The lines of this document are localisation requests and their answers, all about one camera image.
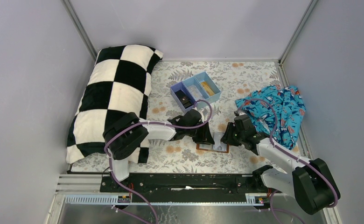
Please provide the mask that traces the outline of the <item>brown leather card holder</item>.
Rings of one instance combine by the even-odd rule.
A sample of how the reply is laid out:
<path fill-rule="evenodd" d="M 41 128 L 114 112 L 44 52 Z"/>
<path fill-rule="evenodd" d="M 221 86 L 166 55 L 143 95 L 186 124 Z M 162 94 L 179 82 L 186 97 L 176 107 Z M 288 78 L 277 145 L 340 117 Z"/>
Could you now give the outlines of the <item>brown leather card holder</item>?
<path fill-rule="evenodd" d="M 218 152 L 218 153 L 225 153 L 227 154 L 229 152 L 229 145 L 225 144 L 224 150 L 217 150 L 214 149 L 214 145 L 207 145 L 207 144 L 197 144 L 196 150 L 202 150 L 202 151 L 210 151 L 210 152 Z"/>

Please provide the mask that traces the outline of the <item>silver grey credit card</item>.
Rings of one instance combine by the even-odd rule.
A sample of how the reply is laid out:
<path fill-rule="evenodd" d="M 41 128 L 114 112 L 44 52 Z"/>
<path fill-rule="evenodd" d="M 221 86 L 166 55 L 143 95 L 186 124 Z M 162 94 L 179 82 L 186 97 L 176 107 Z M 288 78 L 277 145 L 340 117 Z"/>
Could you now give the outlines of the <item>silver grey credit card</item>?
<path fill-rule="evenodd" d="M 187 88 L 195 100 L 204 99 L 202 93 L 195 85 L 190 85 Z"/>

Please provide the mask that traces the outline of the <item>blue compartment organizer box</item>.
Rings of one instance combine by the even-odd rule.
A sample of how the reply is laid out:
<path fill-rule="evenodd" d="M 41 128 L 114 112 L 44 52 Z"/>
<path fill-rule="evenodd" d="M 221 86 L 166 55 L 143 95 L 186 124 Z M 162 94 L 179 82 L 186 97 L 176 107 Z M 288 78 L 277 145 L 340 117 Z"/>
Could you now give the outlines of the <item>blue compartment organizer box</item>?
<path fill-rule="evenodd" d="M 192 77 L 186 78 L 170 87 L 171 96 L 176 101 L 183 113 L 186 113 L 194 106 L 202 109 L 206 103 L 214 103 L 220 99 L 220 88 L 215 84 L 207 72 L 201 72 Z"/>

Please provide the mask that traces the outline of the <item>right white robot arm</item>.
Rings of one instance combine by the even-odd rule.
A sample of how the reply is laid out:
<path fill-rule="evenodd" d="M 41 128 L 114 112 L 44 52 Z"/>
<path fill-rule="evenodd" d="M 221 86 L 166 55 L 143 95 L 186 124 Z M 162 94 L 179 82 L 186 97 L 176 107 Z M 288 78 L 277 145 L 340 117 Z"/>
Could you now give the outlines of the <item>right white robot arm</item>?
<path fill-rule="evenodd" d="M 275 164 L 276 167 L 265 165 L 252 172 L 255 187 L 278 190 L 293 197 L 307 214 L 334 206 L 341 197 L 324 160 L 292 154 L 268 134 L 257 132 L 247 115 L 237 116 L 228 123 L 221 142 L 244 146 Z"/>

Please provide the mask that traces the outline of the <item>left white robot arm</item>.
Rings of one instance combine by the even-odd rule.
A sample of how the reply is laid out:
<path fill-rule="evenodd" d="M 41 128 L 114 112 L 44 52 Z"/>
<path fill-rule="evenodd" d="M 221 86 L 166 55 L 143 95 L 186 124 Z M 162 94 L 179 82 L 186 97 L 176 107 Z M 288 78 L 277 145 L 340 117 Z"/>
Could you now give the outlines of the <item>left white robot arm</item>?
<path fill-rule="evenodd" d="M 134 112 L 127 113 L 103 133 L 112 177 L 117 181 L 129 177 L 127 158 L 146 140 L 176 141 L 189 136 L 196 144 L 215 144 L 208 122 L 196 109 L 164 122 L 140 119 Z"/>

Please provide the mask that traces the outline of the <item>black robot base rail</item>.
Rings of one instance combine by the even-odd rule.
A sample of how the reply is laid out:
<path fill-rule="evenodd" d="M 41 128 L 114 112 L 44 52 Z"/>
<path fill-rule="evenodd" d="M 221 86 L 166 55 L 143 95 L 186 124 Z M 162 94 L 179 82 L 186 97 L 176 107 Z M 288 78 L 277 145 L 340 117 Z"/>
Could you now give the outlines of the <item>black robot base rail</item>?
<path fill-rule="evenodd" d="M 150 203 L 257 204 L 267 203 L 274 189 L 251 174 L 132 173 L 123 185 Z"/>

